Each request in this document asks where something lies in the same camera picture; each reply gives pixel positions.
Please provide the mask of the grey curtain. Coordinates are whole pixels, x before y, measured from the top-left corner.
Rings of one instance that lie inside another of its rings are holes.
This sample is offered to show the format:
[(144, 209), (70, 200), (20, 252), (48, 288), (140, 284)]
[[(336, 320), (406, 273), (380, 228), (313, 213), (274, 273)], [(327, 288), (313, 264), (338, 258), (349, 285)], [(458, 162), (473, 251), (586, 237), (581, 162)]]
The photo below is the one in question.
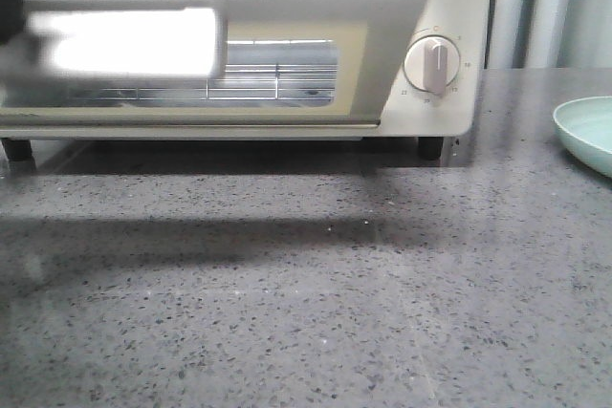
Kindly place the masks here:
[(611, 65), (611, 0), (491, 0), (489, 69)]

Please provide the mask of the lower timer knob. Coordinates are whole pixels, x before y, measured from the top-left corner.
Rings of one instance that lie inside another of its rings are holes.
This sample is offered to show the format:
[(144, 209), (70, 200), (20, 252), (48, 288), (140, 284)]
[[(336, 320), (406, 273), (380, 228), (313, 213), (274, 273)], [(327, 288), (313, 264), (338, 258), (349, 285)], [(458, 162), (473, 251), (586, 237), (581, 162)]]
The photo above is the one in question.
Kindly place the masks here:
[(426, 36), (408, 48), (404, 76), (414, 88), (441, 97), (457, 76), (459, 64), (459, 51), (449, 39)]

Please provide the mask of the black left oven foot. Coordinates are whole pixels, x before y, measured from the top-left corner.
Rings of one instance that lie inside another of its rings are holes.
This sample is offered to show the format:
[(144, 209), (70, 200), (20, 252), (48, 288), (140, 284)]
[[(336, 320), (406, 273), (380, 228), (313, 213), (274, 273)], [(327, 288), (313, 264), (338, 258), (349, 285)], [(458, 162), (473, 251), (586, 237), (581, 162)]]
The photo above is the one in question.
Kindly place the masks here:
[(9, 161), (30, 161), (33, 158), (32, 144), (29, 140), (1, 139)]

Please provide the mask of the black right oven foot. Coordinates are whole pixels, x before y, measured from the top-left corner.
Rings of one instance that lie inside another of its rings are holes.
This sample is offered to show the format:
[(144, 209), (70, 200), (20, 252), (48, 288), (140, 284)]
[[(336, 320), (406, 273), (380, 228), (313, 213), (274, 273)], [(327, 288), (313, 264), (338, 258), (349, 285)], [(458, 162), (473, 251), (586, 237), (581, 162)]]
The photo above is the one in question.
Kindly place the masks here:
[(422, 160), (437, 161), (440, 159), (444, 139), (441, 137), (419, 137), (417, 142), (418, 156)]

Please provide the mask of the glass oven door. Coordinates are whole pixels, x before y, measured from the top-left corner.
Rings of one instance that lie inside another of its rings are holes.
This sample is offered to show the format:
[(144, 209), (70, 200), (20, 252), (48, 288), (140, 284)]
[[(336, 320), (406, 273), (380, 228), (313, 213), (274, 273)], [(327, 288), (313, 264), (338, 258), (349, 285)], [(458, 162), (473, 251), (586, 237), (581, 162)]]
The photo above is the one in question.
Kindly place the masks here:
[[(1, 128), (149, 130), (377, 125), (427, 0), (3, 0)], [(331, 39), (334, 100), (320, 107), (85, 107), (78, 83), (206, 80), (234, 40)]]

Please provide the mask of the black oven foot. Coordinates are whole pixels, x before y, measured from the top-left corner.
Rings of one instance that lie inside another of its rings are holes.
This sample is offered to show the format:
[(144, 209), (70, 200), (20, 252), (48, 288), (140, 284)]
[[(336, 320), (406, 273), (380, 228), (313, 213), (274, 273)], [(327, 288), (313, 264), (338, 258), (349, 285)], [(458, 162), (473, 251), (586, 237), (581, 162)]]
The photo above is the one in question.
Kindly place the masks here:
[(437, 161), (440, 159), (444, 139), (441, 137), (419, 137), (417, 142), (418, 156), (422, 160)]
[(33, 158), (32, 144), (29, 140), (1, 139), (9, 161), (30, 161)]

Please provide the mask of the white Toshiba toaster oven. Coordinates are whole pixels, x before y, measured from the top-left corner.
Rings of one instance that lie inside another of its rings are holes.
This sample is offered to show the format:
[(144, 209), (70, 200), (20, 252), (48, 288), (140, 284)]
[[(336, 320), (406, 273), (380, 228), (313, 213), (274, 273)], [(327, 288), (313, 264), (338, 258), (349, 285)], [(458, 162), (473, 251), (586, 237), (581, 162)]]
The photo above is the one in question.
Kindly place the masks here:
[(92, 130), (74, 130), (68, 135), (46, 131), (11, 137), (1, 128), (1, 139), (12, 140), (361, 140), (367, 138), (454, 137), (467, 132), (473, 120), (479, 74), (486, 48), (490, 0), (427, 0), (408, 48), (417, 40), (437, 35), (458, 49), (457, 76), (437, 97), (414, 88), (404, 76), (404, 61), (392, 87), (380, 122), (365, 126), (249, 126), (215, 130), (149, 130), (145, 135), (129, 132), (102, 136)]

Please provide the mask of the light green plate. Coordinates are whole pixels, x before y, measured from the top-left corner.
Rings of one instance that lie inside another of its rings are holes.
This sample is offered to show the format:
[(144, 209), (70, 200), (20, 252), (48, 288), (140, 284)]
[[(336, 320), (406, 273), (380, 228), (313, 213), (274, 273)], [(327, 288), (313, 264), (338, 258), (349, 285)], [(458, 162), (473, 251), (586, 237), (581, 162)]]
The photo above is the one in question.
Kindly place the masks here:
[(611, 96), (564, 102), (553, 121), (558, 139), (577, 160), (611, 178)]

